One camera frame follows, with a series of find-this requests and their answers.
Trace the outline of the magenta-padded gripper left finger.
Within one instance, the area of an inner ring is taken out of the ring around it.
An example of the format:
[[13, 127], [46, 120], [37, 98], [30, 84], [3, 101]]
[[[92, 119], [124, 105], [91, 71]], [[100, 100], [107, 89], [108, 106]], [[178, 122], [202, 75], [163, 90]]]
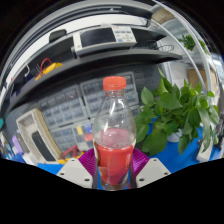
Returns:
[[79, 159], [71, 158], [57, 175], [83, 188], [96, 189], [98, 171], [94, 150], [88, 150]]

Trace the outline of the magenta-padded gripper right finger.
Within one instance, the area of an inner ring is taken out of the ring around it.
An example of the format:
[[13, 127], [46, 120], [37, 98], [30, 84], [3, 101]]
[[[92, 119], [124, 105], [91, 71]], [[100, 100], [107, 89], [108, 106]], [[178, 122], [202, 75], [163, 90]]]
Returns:
[[129, 171], [129, 189], [141, 188], [170, 175], [170, 171], [158, 158], [149, 158], [134, 149]]

